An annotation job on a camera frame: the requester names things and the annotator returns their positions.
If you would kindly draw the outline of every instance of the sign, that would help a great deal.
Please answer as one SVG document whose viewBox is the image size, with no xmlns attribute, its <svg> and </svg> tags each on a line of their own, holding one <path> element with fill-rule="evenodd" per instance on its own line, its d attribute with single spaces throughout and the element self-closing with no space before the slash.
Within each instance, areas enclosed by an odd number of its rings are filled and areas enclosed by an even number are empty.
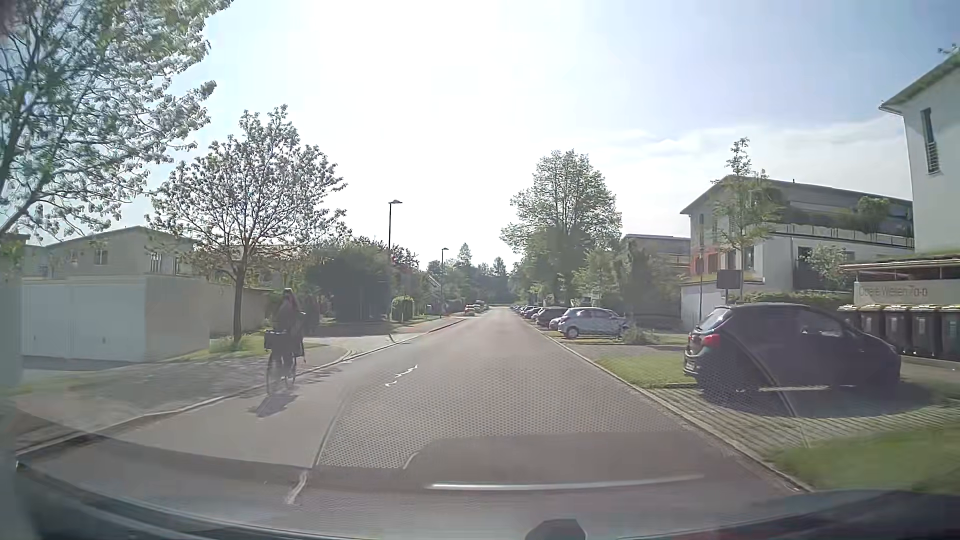
<svg viewBox="0 0 960 540">
<path fill-rule="evenodd" d="M 915 280 L 912 282 L 856 282 L 853 303 L 867 304 L 960 304 L 960 280 Z"/>
<path fill-rule="evenodd" d="M 718 289 L 738 289 L 743 283 L 743 270 L 717 270 Z"/>
</svg>

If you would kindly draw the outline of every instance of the curb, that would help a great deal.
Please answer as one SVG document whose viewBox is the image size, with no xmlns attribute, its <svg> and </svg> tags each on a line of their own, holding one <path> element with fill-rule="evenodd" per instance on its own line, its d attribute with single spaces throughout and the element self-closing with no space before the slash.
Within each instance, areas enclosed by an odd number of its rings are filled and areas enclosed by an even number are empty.
<svg viewBox="0 0 960 540">
<path fill-rule="evenodd" d="M 955 360 L 941 360 L 938 358 L 925 358 L 923 356 L 900 355 L 900 360 L 904 363 L 915 364 L 929 367 L 939 367 L 941 369 L 958 369 L 960 362 Z"/>
<path fill-rule="evenodd" d="M 810 485 L 808 485 L 806 482 L 804 482 L 804 481 L 802 481 L 802 480 L 800 480 L 800 479 L 794 478 L 792 475 L 789 475 L 789 474 L 787 474 L 787 473 L 784 473 L 784 471 L 781 471 L 780 469 L 777 469 L 776 467 L 774 467 L 773 465 L 771 465 L 770 463 L 768 463 L 767 461 L 765 461 L 762 457 L 760 457 L 759 454 L 757 454 L 757 453 L 755 453 L 754 451 L 752 451 L 752 450 L 744 447 L 744 446 L 741 445 L 740 443 L 738 443 L 738 442 L 730 439 L 729 437 L 727 437 L 727 436 L 724 435 L 723 433 L 720 433 L 719 431 L 715 430 L 715 429 L 712 428 L 711 426 L 708 426 L 707 424 L 704 424 L 703 422 L 697 420 L 696 418 L 693 418 L 692 416 L 686 414 L 685 412 L 683 412 L 682 410 L 680 410 L 679 408 L 677 408 L 675 405 L 667 402 L 667 401 L 664 400 L 663 398 L 660 398 L 660 397 L 654 395 L 652 392 L 648 391 L 646 388 L 640 388 L 639 386 L 637 386 L 637 385 L 635 385 L 635 384 L 632 384 L 632 383 L 628 382 L 627 380 L 624 380 L 622 377 L 620 377 L 619 375 L 617 375 L 617 374 L 614 373 L 613 371 L 611 371 L 611 370 L 603 367 L 602 365 L 594 362 L 593 360 L 587 358 L 586 356 L 583 356 L 583 355 L 581 355 L 580 353 L 577 353 L 576 351 L 574 351 L 573 349 L 570 349 L 569 347 L 567 347 L 566 345 L 564 345 L 564 344 L 561 343 L 560 341 L 557 341 L 556 339 L 550 339 L 550 341 L 553 341 L 554 343 L 556 343 L 558 347 L 562 347 L 562 348 L 566 349 L 567 351 L 573 353 L 574 355 L 578 356 L 579 358 L 585 360 L 587 363 L 589 363 L 589 364 L 592 365 L 593 367 L 596 367 L 597 369 L 602 370 L 604 373 L 606 373 L 607 375 L 613 377 L 614 379 L 617 379 L 617 380 L 619 380 L 620 382 L 623 382 L 624 384 L 630 386 L 631 388 L 633 388 L 634 390 L 636 390 L 637 392 L 639 392 L 639 393 L 642 394 L 643 396 L 649 398 L 650 400 L 652 400 L 653 402 L 655 402 L 655 403 L 657 403 L 658 405 L 662 406 L 663 408 L 665 408 L 665 409 L 669 410 L 670 412 L 676 414 L 677 416 L 681 417 L 682 419 L 684 419 L 685 421 L 687 421 L 691 426 L 694 426 L 694 427 L 698 428 L 699 430 L 703 431 L 704 433 L 706 433 L 706 434 L 709 435 L 710 437 L 712 437 L 712 438 L 714 438 L 714 439 L 716 439 L 716 440 L 724 443 L 725 445 L 729 446 L 730 448 L 732 448 L 733 450 L 735 450 L 738 454 L 740 454 L 740 455 L 742 455 L 742 456 L 744 456 L 744 457 L 747 457 L 748 459 L 750 459 L 751 461 L 753 461 L 753 462 L 756 463 L 757 465 L 763 467 L 764 469 L 766 469 L 766 470 L 769 471 L 770 473 L 773 473 L 776 477 L 778 477 L 779 479 L 785 481 L 785 482 L 786 482 L 788 485 L 790 485 L 791 487 L 793 487 L 793 488 L 795 488 L 795 489 L 797 489 L 797 490 L 799 490 L 799 491 L 805 491 L 805 492 L 812 492 L 812 491 L 814 491 L 813 487 L 810 486 Z M 680 384 L 683 384 L 684 386 L 669 386 L 669 387 L 670 387 L 670 388 L 687 387 L 686 385 L 689 384 L 689 383 L 687 383 L 687 382 L 681 382 Z"/>
<path fill-rule="evenodd" d="M 405 339 L 405 340 L 403 340 L 403 341 L 394 341 L 393 343 L 388 343 L 387 345 L 384 345 L 384 346 L 382 346 L 382 347 L 377 347 L 376 349 L 370 349 L 369 351 L 364 351 L 364 352 L 362 352 L 362 353 L 354 353 L 354 352 L 352 352 L 352 351 L 346 351 L 346 352 L 344 352 L 339 358 L 337 358 L 336 360 L 333 360 L 332 362 L 328 362 L 328 363 L 326 363 L 326 364 L 322 364 L 322 365 L 319 365 L 319 366 L 311 367 L 310 369 L 304 370 L 304 371 L 302 371 L 302 372 L 298 372 L 297 375 L 301 375 L 301 374 L 306 375 L 306 374 L 309 374 L 309 373 L 313 373 L 313 372 L 315 372 L 315 371 L 319 371 L 319 370 L 328 368 L 328 367 L 330 367 L 330 366 L 333 366 L 333 365 L 336 365 L 336 364 L 345 362 L 345 361 L 347 361 L 347 360 L 353 360 L 354 358 L 359 358 L 360 356 L 366 356 L 366 355 L 369 355 L 369 354 L 371 354 L 371 353 L 376 353 L 377 351 L 382 351 L 382 350 L 384 350 L 384 349 L 387 349 L 388 347 L 393 347 L 394 345 L 399 344 L 399 343 L 406 343 L 407 341 L 413 341 L 414 339 L 417 339 L 417 338 L 420 337 L 421 335 L 426 335 L 426 334 L 428 334 L 428 333 L 431 333 L 431 332 L 434 332 L 434 331 L 437 331 L 437 330 L 442 330 L 442 329 L 445 329 L 445 328 L 447 328 L 447 327 L 451 327 L 451 326 L 453 326 L 453 325 L 455 325 L 455 324 L 457 324 L 457 323 L 459 323 L 459 322 L 461 322 L 461 321 L 463 321 L 463 319 L 455 319 L 455 320 L 453 320 L 452 322 L 450 322 L 450 324 L 448 324 L 448 325 L 443 325 L 443 326 L 437 327 L 437 328 L 435 328 L 435 329 L 433 329 L 433 330 L 426 331 L 426 332 L 424 332 L 424 333 L 422 333 L 422 334 L 420 334 L 420 335 L 415 335 L 414 337 L 411 337 L 410 339 Z M 263 386 L 264 386 L 263 383 L 258 383 L 258 384 L 255 384 L 255 385 L 253 385 L 253 386 L 247 386 L 247 387 L 245 387 L 245 388 L 241 388 L 240 390 L 235 390 L 235 391 L 230 392 L 230 393 L 228 393 L 228 394 L 224 394 L 224 395 L 222 395 L 222 396 L 216 396 L 216 397 L 213 397 L 213 398 L 209 398 L 209 399 L 206 399 L 206 400 L 203 400 L 203 401 L 200 401 L 200 402 L 191 404 L 191 405 L 185 405 L 185 406 L 182 406 L 182 407 L 179 407 L 179 408 L 175 408 L 175 409 L 171 409 L 171 410 L 161 410 L 161 411 L 156 411 L 156 412 L 148 412 L 148 413 L 145 413 L 145 414 L 141 414 L 141 415 L 139 415 L 139 416 L 134 416 L 133 418 L 130 418 L 130 419 L 127 419 L 127 420 L 123 420 L 123 421 L 117 422 L 117 423 L 115 423 L 115 424 L 110 424 L 109 426 L 105 426 L 105 427 L 103 427 L 103 428 L 99 428 L 99 429 L 97 429 L 97 430 L 95 430 L 95 431 L 76 431 L 76 432 L 69 433 L 69 434 L 66 434 L 66 435 L 64 435 L 64 436 L 61 436 L 61 437 L 55 437 L 55 438 L 50 439 L 50 440 L 48 440 L 48 441 L 44 441 L 44 442 L 42 442 L 42 443 L 37 443 L 37 444 L 34 444 L 34 445 L 32 445 L 32 446 L 28 446 L 28 447 L 26 447 L 26 448 L 22 448 L 22 449 L 16 450 L 16 451 L 14 451 L 14 453 L 15 453 L 17 456 L 22 456 L 22 455 L 26 455 L 26 454 L 32 454 L 32 453 L 34 453 L 34 452 L 39 452 L 39 451 L 42 451 L 42 450 L 44 450 L 44 449 L 47 449 L 47 448 L 50 448 L 50 447 L 53 447 L 53 446 L 56 446 L 56 445 L 59 445 L 59 444 L 67 443 L 67 442 L 69 442 L 69 441 L 72 441 L 72 440 L 75 440 L 75 439 L 79 439 L 79 438 L 103 437 L 103 436 L 107 436 L 107 435 L 110 434 L 110 433 L 116 433 L 117 431 L 121 431 L 121 430 L 126 430 L 126 429 L 129 429 L 129 428 L 133 428 L 133 427 L 137 426 L 139 423 L 146 423 L 146 422 L 151 422 L 151 421 L 154 421 L 154 420 L 162 420 L 163 418 L 166 418 L 166 417 L 169 417 L 169 416 L 176 416 L 176 415 L 178 415 L 178 414 L 182 414 L 182 413 L 184 413 L 184 412 L 188 412 L 188 411 L 191 411 L 191 410 L 200 408 L 200 407 L 202 407 L 202 406 L 213 405 L 213 404 L 219 403 L 219 402 L 221 402 L 221 401 L 228 400 L 228 399 L 230 399 L 230 398 L 234 398 L 234 397 L 239 396 L 239 395 L 241 395 L 241 394 L 245 394 L 245 393 L 247 393 L 247 392 L 252 392 L 253 390 L 256 390 L 256 389 L 258 389 L 258 388 L 262 388 Z"/>
</svg>

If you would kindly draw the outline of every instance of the black car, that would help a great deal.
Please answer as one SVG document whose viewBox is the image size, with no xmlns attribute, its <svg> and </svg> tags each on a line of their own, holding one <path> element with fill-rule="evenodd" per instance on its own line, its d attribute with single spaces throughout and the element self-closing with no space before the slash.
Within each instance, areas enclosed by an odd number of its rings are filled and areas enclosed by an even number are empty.
<svg viewBox="0 0 960 540">
<path fill-rule="evenodd" d="M 684 373 L 705 391 L 824 384 L 890 390 L 900 381 L 900 355 L 814 307 L 756 303 L 707 315 L 687 339 Z"/>
<path fill-rule="evenodd" d="M 537 313 L 537 316 L 534 317 L 534 322 L 537 323 L 537 326 L 547 327 L 550 324 L 551 319 L 556 319 L 557 317 L 566 313 L 567 307 L 560 306 L 551 306 L 545 307 Z"/>
</svg>

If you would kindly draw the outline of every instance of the car tail light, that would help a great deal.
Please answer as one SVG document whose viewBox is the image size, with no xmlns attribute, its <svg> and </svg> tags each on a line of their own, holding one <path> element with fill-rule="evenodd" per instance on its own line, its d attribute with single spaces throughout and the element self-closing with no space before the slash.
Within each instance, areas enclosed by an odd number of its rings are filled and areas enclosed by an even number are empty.
<svg viewBox="0 0 960 540">
<path fill-rule="evenodd" d="M 720 334 L 709 333 L 700 338 L 700 343 L 704 347 L 718 347 L 720 345 Z"/>
</svg>

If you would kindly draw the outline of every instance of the silver car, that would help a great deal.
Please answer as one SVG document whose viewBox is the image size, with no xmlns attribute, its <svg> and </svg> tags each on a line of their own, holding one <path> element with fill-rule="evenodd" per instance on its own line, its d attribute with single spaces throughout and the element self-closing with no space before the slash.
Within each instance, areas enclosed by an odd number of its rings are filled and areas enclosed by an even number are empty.
<svg viewBox="0 0 960 540">
<path fill-rule="evenodd" d="M 578 335 L 620 335 L 627 328 L 627 319 L 609 309 L 581 307 L 565 314 L 565 320 L 557 325 L 568 339 Z"/>
</svg>

